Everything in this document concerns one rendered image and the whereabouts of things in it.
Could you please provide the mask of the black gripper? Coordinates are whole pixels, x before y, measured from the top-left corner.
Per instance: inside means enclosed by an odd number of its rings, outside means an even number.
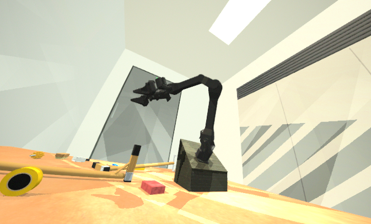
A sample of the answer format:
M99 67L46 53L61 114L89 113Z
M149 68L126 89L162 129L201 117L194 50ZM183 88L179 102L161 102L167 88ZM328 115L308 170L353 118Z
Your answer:
M147 106L149 101L159 100L162 97L160 89L156 89L154 82L149 81L144 87L133 90L134 93L144 94L138 98L130 99L132 102ZM149 99L149 101L148 101Z

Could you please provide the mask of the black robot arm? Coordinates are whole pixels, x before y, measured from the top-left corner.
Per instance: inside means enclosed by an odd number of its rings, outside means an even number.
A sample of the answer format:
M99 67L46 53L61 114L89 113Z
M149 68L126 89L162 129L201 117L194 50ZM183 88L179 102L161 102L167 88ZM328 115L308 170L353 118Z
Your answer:
M216 111L218 105L218 99L222 93L222 84L217 79L211 79L203 74L199 74L198 76L192 77L185 81L179 83L166 83L165 77L158 77L152 82L156 83L157 88L160 89L162 93L161 99L166 99L167 102L171 99L169 94L176 95L180 93L182 90L199 85L204 84L208 87L209 93L209 105L208 105L208 112L207 112L207 119L206 119L206 126L205 129L200 131L200 143L201 147L195 152L196 157L199 162L209 163L208 160L210 159L213 150L215 148L214 143L214 122L216 118Z

